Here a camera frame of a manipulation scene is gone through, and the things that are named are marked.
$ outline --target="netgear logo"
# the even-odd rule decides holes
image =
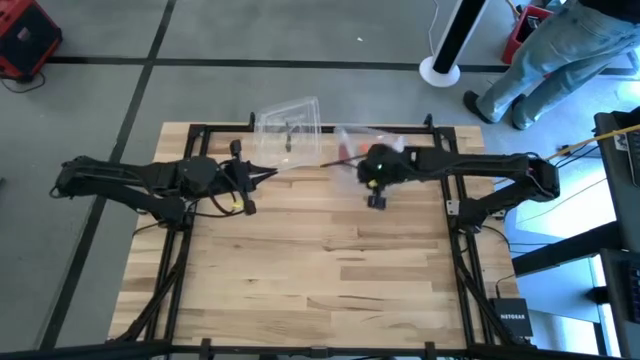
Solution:
[[[524,315],[522,314],[500,314],[500,319],[502,320],[524,320]]]

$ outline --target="desk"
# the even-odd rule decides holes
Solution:
[[[595,123],[598,135],[619,129],[611,114],[597,114]],[[620,259],[640,259],[640,188],[633,185],[629,158],[625,152],[616,150],[613,138],[601,140],[598,145],[616,221],[519,256],[513,260],[513,265],[518,276],[523,276],[600,253],[621,354],[640,358],[640,325],[629,321],[621,286],[625,279],[618,276]],[[619,251],[621,249],[629,252],[623,253]]]
[[[182,158],[189,125],[164,124],[154,161]],[[484,152],[479,127],[455,131],[461,153]],[[324,160],[337,159],[334,135],[321,136]],[[433,145],[430,135],[407,137],[410,144]],[[214,132],[208,155],[225,160],[229,142],[241,139],[243,159],[250,160],[252,138]],[[211,338],[229,346],[424,348],[432,341],[438,349],[466,348],[440,183],[390,189],[388,208],[380,212],[366,207],[364,192],[338,190],[330,171],[296,168],[263,182],[252,194],[253,216],[196,218],[174,344]],[[480,197],[493,185],[468,177],[466,188]],[[198,212],[215,208],[201,201]],[[138,226],[152,222],[142,216]],[[165,232],[150,229],[133,239],[110,337],[151,298]],[[477,243],[491,297],[495,282],[513,273],[511,257],[491,231],[479,234]],[[500,290],[518,296],[513,279],[502,281]],[[473,300],[471,308],[482,342]]]

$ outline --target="table leg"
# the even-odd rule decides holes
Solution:
[[[513,259],[516,276],[532,274],[566,262],[591,256],[600,249],[616,249],[622,247],[618,222],[591,229],[555,244],[547,245]]]

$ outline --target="white cord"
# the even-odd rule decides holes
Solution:
[[[433,20],[431,21],[431,26],[429,26],[429,48],[431,49],[431,56],[436,56],[436,52],[433,50],[433,40],[431,39],[431,31],[433,30],[433,26],[436,24],[436,20],[438,19],[438,10],[440,9],[440,4],[438,4],[437,0],[432,0],[433,4],[436,6],[436,10],[433,12]]]

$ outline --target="wooden table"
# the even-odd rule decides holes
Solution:
[[[165,123],[154,161],[181,159],[188,127]],[[480,128],[456,127],[456,133],[461,153],[484,152]],[[208,154],[225,160],[229,142],[242,139],[243,159],[250,160],[252,136],[214,133]],[[408,139],[433,145],[432,136]],[[322,147],[326,161],[337,159],[333,134],[322,135]],[[197,218],[175,344],[211,338],[230,346],[423,348],[433,341],[439,349],[466,348],[440,183],[398,186],[381,212],[366,207],[364,192],[337,189],[331,171],[297,168],[263,182],[252,194],[256,215]],[[470,197],[493,189],[488,178],[467,177],[466,186]],[[198,211],[216,213],[209,201],[201,201]],[[138,225],[152,222],[141,216]],[[151,298],[164,239],[158,228],[133,239],[110,337],[122,333]],[[491,297],[495,282],[513,274],[511,257],[496,233],[484,231],[477,242]],[[500,290],[518,296],[513,278]],[[479,313],[469,297],[481,341]]]

